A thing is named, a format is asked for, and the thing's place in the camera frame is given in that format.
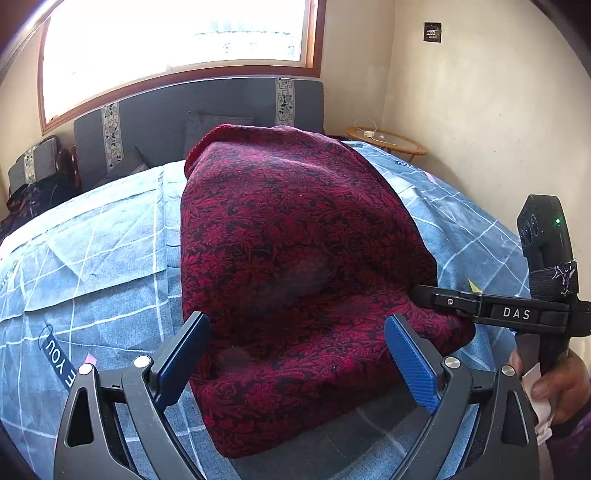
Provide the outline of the person's right hand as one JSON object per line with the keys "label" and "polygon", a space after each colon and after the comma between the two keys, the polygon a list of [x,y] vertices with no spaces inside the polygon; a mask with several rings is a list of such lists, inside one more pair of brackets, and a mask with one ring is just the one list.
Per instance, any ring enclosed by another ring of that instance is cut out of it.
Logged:
{"label": "person's right hand", "polygon": [[535,382],[535,400],[555,399],[554,425],[573,418],[590,399],[590,378],[584,361],[572,350],[554,368]]}

